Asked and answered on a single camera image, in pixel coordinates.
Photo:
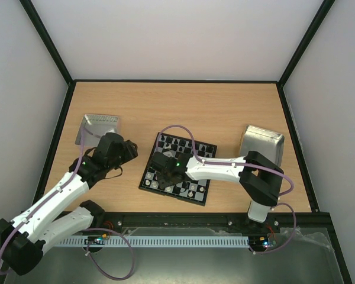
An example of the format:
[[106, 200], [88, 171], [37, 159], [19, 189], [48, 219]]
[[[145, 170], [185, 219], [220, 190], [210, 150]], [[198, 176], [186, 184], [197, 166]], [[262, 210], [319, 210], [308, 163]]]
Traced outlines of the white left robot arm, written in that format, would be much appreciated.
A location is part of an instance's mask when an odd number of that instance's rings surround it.
[[104, 134], [96, 147], [80, 149], [61, 180], [29, 209], [12, 220], [0, 219], [0, 275], [25, 275], [63, 239], [99, 226], [104, 210], [92, 201], [81, 203], [64, 217], [59, 215], [87, 193], [108, 172], [138, 156], [137, 145], [116, 133]]

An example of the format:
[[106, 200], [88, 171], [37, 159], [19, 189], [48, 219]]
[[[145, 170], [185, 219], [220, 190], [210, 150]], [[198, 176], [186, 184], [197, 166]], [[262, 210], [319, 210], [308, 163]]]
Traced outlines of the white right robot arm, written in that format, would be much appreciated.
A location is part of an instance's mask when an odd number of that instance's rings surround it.
[[277, 205], [284, 175], [279, 166], [257, 151], [231, 159], [195, 157], [193, 154], [174, 158], [155, 152], [149, 166], [156, 171], [162, 189], [194, 180], [240, 184], [251, 198], [246, 224], [254, 232], [266, 226], [270, 209]]

